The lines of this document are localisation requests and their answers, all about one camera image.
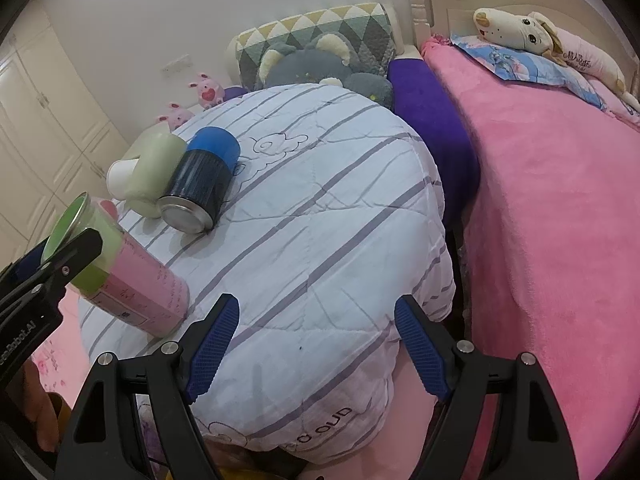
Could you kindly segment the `pink green towel canister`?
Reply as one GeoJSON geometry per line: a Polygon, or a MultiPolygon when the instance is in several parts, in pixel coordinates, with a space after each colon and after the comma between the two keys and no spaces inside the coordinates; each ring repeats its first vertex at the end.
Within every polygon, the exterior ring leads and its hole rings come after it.
{"type": "Polygon", "coordinates": [[[101,252],[72,284],[92,304],[122,322],[155,336],[168,335],[186,317],[189,287],[153,257],[88,193],[77,196],[58,219],[42,261],[81,232],[94,229],[101,252]]]}

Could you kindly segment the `pale green cup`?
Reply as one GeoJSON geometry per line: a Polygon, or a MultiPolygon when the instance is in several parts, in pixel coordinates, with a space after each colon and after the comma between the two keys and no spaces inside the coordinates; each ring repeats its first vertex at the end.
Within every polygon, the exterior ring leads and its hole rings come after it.
{"type": "Polygon", "coordinates": [[[125,154],[125,160],[136,163],[124,188],[126,206],[141,217],[160,218],[157,202],[165,194],[185,152],[186,141],[171,131],[141,133],[125,154]]]}

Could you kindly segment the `pink quilt left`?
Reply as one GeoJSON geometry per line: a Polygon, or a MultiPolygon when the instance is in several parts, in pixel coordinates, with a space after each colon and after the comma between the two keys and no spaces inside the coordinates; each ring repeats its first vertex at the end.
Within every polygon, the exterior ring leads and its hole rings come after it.
{"type": "Polygon", "coordinates": [[[73,286],[58,304],[63,315],[60,326],[32,354],[43,389],[62,396],[72,408],[90,370],[81,330],[92,305],[73,286]]]}

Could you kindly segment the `cream wardrobe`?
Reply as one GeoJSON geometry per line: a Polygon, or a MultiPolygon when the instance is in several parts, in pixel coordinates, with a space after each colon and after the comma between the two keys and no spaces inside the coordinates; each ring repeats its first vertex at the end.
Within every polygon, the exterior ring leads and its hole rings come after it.
{"type": "Polygon", "coordinates": [[[82,192],[106,197],[105,175],[128,142],[82,82],[46,11],[32,0],[1,45],[1,261],[49,235],[82,192]]]}

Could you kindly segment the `pink bed blanket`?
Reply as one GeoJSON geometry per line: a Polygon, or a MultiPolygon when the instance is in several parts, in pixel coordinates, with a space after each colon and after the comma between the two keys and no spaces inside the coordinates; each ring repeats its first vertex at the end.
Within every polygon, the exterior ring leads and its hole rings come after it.
{"type": "Polygon", "coordinates": [[[596,478],[639,415],[639,131],[564,89],[503,81],[453,44],[416,58],[480,162],[459,222],[473,340],[538,356],[579,474],[596,478]]]}

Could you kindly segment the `blue black spray can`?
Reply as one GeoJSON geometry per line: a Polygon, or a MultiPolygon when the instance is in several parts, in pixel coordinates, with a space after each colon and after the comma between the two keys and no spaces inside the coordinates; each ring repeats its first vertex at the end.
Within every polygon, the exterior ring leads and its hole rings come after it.
{"type": "Polygon", "coordinates": [[[198,130],[157,201],[168,226],[186,234],[209,232],[219,216],[241,148],[224,128],[198,130]]]}

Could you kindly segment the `striped white folded quilt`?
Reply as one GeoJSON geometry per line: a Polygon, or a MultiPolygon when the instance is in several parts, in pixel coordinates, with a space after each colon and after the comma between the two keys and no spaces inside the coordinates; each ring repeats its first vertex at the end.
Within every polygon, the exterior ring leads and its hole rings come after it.
{"type": "Polygon", "coordinates": [[[399,352],[394,305],[435,321],[456,285],[444,186],[420,136],[357,93],[293,84],[247,93],[181,127],[229,131],[238,166],[212,232],[119,208],[120,224],[190,289],[198,321],[222,294],[240,322],[192,412],[204,439],[322,464],[383,428],[399,352]]]}

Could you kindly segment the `pink pig plush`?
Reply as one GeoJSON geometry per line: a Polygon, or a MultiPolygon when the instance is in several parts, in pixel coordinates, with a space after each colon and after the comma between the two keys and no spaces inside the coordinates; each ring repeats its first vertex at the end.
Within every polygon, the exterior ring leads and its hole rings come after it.
{"type": "Polygon", "coordinates": [[[158,122],[168,125],[170,131],[175,131],[194,117],[194,114],[176,102],[168,104],[168,111],[157,117],[158,122]]]}
{"type": "Polygon", "coordinates": [[[190,82],[189,87],[198,92],[198,104],[203,110],[224,102],[224,87],[206,73],[199,73],[198,80],[190,82]]]}

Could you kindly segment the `purple blanket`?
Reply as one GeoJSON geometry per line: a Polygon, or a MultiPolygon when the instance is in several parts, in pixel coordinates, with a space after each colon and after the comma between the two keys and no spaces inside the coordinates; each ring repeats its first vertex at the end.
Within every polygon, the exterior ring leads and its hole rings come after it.
{"type": "Polygon", "coordinates": [[[480,186],[480,162],[454,100],[436,74],[418,58],[390,62],[394,111],[421,137],[444,189],[444,226],[453,230],[480,186]]]}

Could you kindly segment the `blue cartoon pillow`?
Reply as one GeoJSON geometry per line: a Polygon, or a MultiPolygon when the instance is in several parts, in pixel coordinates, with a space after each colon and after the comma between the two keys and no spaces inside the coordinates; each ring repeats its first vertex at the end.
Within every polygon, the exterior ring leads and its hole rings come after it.
{"type": "Polygon", "coordinates": [[[480,40],[477,36],[452,36],[451,43],[503,81],[562,88],[639,129],[639,113],[623,102],[602,81],[571,67],[561,67],[539,55],[480,40]]]}

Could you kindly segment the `grey bear plush cushion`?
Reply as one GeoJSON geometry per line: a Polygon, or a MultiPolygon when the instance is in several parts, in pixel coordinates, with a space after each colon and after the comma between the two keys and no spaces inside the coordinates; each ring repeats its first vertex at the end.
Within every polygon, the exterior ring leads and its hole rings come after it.
{"type": "Polygon", "coordinates": [[[339,32],[324,32],[304,48],[275,44],[260,60],[257,81],[262,88],[285,84],[330,84],[392,108],[394,90],[381,75],[366,72],[349,40],[339,32]]]}

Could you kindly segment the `white dog plush toy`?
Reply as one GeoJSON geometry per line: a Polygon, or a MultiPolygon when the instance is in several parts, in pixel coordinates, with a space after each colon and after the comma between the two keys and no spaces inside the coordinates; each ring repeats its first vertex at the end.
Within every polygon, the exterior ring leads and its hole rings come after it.
{"type": "Polygon", "coordinates": [[[544,14],[534,11],[516,15],[479,8],[473,13],[473,22],[480,38],[540,55],[559,66],[570,66],[600,80],[628,106],[639,110],[639,102],[627,89],[625,76],[614,58],[582,37],[556,27],[544,14]]]}

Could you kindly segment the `triangle patterned cushion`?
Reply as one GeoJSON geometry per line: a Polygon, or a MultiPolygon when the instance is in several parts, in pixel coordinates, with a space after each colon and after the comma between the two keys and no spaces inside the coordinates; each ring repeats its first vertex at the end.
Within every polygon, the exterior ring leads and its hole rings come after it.
{"type": "Polygon", "coordinates": [[[404,52],[395,10],[379,2],[364,2],[296,14],[252,27],[234,36],[224,52],[232,84],[253,91],[260,87],[258,67],[272,46],[303,49],[323,34],[342,35],[369,73],[385,76],[390,61],[404,52]]]}

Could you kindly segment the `cream wooden headboard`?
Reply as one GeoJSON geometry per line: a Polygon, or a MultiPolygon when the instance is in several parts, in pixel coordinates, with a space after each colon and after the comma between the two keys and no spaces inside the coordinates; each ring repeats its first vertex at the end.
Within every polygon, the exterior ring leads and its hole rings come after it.
{"type": "Polygon", "coordinates": [[[622,31],[622,26],[607,18],[600,4],[590,0],[409,0],[413,36],[420,46],[432,35],[469,35],[473,25],[469,12],[491,6],[514,13],[538,10],[562,28],[596,44],[631,72],[639,61],[639,51],[622,31]]]}

